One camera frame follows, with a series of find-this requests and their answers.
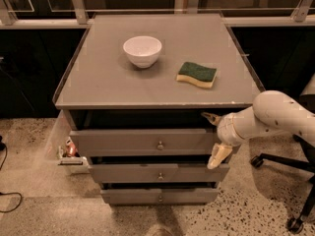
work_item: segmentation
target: power cord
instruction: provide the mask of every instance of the power cord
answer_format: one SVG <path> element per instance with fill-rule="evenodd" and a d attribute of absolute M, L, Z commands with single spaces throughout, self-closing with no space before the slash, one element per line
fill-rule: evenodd
<path fill-rule="evenodd" d="M 4 155 L 4 159 L 2 160 L 2 163 L 0 165 L 0 170 L 2 169 L 2 166 L 3 166 L 4 162 L 6 161 L 7 155 L 8 155 L 8 148 L 7 148 L 7 146 L 4 143 L 2 143 L 2 137 L 0 136 L 0 151 L 2 151 L 2 150 L 5 150 L 5 155 Z M 17 209 L 20 206 L 20 204 L 22 203 L 23 196 L 22 196 L 21 193 L 17 193 L 17 192 L 15 192 L 15 193 L 1 193 L 0 192 L 0 196 L 8 196 L 8 195 L 18 195 L 18 196 L 20 196 L 19 202 L 18 202 L 18 204 L 15 207 L 13 207 L 11 209 L 8 209 L 8 210 L 1 210 L 0 209 L 1 213 L 11 212 L 11 211 Z"/>

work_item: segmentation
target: sponge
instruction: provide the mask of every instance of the sponge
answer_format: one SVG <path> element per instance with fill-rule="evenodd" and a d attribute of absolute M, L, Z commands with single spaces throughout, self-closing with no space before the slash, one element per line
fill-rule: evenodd
<path fill-rule="evenodd" d="M 216 68 L 185 62 L 177 74 L 176 81 L 190 83 L 203 89 L 210 89 L 213 86 L 216 74 Z"/>

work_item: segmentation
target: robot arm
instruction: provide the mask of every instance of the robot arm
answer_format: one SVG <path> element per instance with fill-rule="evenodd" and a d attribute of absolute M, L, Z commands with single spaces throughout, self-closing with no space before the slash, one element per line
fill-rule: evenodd
<path fill-rule="evenodd" d="M 267 90 L 256 96 L 253 105 L 222 117 L 202 113 L 217 126 L 221 144 L 215 144 L 208 168 L 213 169 L 232 152 L 233 147 L 255 137 L 278 135 L 289 131 L 315 147 L 315 114 L 286 94 Z"/>

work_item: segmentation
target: drawer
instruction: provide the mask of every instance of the drawer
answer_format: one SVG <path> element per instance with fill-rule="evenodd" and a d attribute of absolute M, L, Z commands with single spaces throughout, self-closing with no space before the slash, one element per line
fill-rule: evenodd
<path fill-rule="evenodd" d="M 101 190 L 103 200 L 111 205 L 204 204 L 219 194 L 213 188 Z"/>
<path fill-rule="evenodd" d="M 89 166 L 97 183 L 169 183 L 169 182 L 219 182 L 229 169 L 221 164 L 208 169 L 205 164 L 114 164 Z"/>
<path fill-rule="evenodd" d="M 217 134 L 210 129 L 142 129 L 72 131 L 82 156 L 210 153 Z"/>

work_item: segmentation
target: floor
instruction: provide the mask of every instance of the floor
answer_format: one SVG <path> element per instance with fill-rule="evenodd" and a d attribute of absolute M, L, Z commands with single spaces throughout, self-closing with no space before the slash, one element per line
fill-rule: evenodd
<path fill-rule="evenodd" d="M 117 206 L 105 204 L 89 174 L 58 166 L 56 151 L 67 138 L 58 119 L 0 120 L 8 156 L 0 171 L 0 192 L 20 192 L 22 204 L 0 213 L 0 235 L 290 235 L 285 222 L 298 215 L 312 176 L 265 162 L 254 169 L 249 159 L 260 151 L 303 158 L 291 135 L 253 139 L 230 161 L 217 199 L 206 206 Z M 0 151 L 0 162 L 4 151 Z M 0 196 L 0 209 L 13 207 L 16 196 Z M 313 209 L 300 235 L 315 235 Z"/>

